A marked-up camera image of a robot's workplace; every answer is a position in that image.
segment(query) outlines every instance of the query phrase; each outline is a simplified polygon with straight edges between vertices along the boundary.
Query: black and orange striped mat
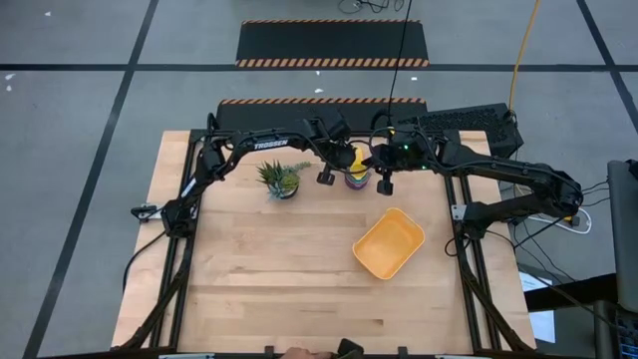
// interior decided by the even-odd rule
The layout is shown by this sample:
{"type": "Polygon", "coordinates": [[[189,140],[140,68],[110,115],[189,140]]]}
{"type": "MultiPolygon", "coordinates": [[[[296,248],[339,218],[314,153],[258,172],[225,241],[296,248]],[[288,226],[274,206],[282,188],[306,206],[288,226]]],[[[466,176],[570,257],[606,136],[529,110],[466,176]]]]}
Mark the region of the black and orange striped mat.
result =
{"type": "MultiPolygon", "coordinates": [[[[227,99],[219,103],[217,119],[225,131],[285,128],[295,120],[315,117],[320,107],[338,109],[353,133],[364,134],[369,132],[375,114],[388,108],[388,98],[227,99]]],[[[421,116],[427,111],[424,99],[393,98],[392,113],[399,118],[421,116]]]]}
{"type": "Polygon", "coordinates": [[[418,20],[248,20],[235,65],[242,68],[394,69],[430,63],[418,20]]]}

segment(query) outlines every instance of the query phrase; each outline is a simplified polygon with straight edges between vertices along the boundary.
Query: person's hand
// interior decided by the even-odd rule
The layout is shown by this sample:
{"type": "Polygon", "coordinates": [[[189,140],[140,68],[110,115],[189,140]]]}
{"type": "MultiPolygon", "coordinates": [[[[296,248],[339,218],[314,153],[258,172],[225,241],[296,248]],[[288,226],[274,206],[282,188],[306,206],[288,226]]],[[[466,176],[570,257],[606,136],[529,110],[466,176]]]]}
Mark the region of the person's hand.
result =
{"type": "Polygon", "coordinates": [[[321,352],[321,353],[310,353],[307,349],[301,348],[289,348],[286,350],[286,354],[284,354],[281,359],[330,359],[332,358],[332,353],[329,352],[321,352]]]}

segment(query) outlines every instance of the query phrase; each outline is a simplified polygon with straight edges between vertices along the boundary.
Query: yellow cable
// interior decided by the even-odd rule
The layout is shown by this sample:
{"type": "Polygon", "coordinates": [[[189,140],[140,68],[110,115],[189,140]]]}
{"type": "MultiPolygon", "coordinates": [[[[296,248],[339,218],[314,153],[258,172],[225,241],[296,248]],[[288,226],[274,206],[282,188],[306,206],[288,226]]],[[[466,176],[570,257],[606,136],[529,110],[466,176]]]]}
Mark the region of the yellow cable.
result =
{"type": "Polygon", "coordinates": [[[516,78],[518,77],[518,66],[520,65],[520,60],[522,60],[522,56],[525,54],[525,48],[527,47],[527,38],[529,38],[531,27],[534,25],[534,20],[536,19],[536,12],[538,11],[539,5],[540,5],[540,0],[536,0],[536,3],[534,4],[534,11],[531,13],[531,17],[529,18],[529,24],[527,24],[527,31],[525,31],[525,37],[522,38],[522,43],[520,44],[520,50],[518,51],[518,58],[516,59],[516,65],[514,66],[514,74],[511,77],[511,86],[509,86],[509,109],[510,110],[513,110],[513,105],[514,105],[514,91],[516,89],[516,78]]]}

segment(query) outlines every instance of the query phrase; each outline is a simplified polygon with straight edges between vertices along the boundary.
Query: plant pot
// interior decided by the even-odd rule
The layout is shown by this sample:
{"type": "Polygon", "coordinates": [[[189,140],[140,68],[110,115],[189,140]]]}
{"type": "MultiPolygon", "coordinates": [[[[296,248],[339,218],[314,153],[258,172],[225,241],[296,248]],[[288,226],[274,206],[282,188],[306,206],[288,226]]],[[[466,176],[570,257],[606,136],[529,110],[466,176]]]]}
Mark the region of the plant pot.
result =
{"type": "Polygon", "coordinates": [[[289,199],[292,198],[293,196],[295,196],[295,194],[297,194],[297,191],[299,190],[299,185],[297,186],[297,188],[295,188],[294,190],[290,191],[289,193],[283,195],[283,196],[277,196],[276,198],[278,199],[289,199]]]}

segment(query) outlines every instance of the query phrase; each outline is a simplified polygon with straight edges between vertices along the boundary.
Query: black floor line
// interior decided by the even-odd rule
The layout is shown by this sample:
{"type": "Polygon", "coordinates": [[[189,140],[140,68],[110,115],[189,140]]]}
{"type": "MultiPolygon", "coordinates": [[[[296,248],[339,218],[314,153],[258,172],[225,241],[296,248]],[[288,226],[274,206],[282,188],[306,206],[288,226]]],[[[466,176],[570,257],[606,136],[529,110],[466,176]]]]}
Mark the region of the black floor line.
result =
{"type": "Polygon", "coordinates": [[[600,55],[602,59],[605,61],[605,65],[611,68],[609,75],[614,82],[614,86],[616,87],[616,91],[618,91],[618,95],[620,96],[620,100],[625,106],[625,110],[627,111],[627,115],[629,115],[629,119],[634,124],[634,128],[638,131],[638,110],[636,109],[636,103],[631,96],[631,93],[627,89],[627,85],[625,81],[622,79],[618,67],[614,62],[614,59],[611,57],[611,53],[609,52],[609,48],[607,44],[605,44],[605,40],[602,38],[602,34],[600,33],[600,29],[598,29],[598,25],[594,21],[594,17],[587,6],[585,0],[576,0],[580,11],[582,12],[582,16],[585,19],[585,23],[587,23],[587,27],[589,28],[589,32],[591,32],[591,36],[594,38],[594,42],[598,47],[598,51],[600,51],[600,55]]]}
{"type": "MultiPolygon", "coordinates": [[[[400,71],[420,72],[511,72],[514,64],[430,64],[425,68],[400,71]]],[[[249,71],[309,71],[317,68],[239,68],[234,64],[0,64],[0,71],[158,71],[158,72],[249,72],[249,71]]],[[[638,72],[638,65],[520,65],[519,72],[590,73],[638,72]]],[[[325,68],[322,71],[394,71],[388,68],[325,68]]]]}
{"type": "MultiPolygon", "coordinates": [[[[149,8],[147,9],[142,27],[140,28],[140,33],[138,34],[136,44],[129,59],[129,65],[136,64],[140,58],[140,53],[142,52],[142,47],[144,46],[147,34],[149,33],[149,28],[158,6],[158,1],[159,0],[151,0],[149,3],[149,8]]],[[[42,306],[40,307],[40,311],[38,312],[38,317],[36,318],[33,330],[29,336],[29,341],[27,342],[27,346],[22,356],[23,358],[35,358],[40,351],[40,346],[42,345],[44,335],[47,331],[47,327],[49,326],[53,309],[55,308],[60,291],[62,290],[62,285],[64,284],[65,276],[67,275],[67,270],[71,264],[71,257],[73,256],[76,244],[78,243],[80,231],[87,216],[87,210],[91,204],[91,199],[96,189],[100,172],[102,171],[102,166],[104,165],[105,158],[107,157],[109,145],[111,144],[111,139],[113,138],[116,125],[118,124],[118,119],[120,118],[120,112],[122,111],[125,99],[127,98],[133,74],[133,70],[126,71],[122,78],[122,82],[120,83],[120,88],[118,89],[118,93],[116,94],[111,108],[109,119],[107,120],[105,129],[102,133],[102,138],[100,139],[96,155],[93,158],[93,163],[91,164],[89,176],[87,177],[87,181],[82,189],[80,201],[78,202],[75,214],[73,215],[69,232],[67,233],[64,245],[62,246],[62,252],[60,253],[53,276],[49,282],[49,287],[42,302],[42,306]]]]}

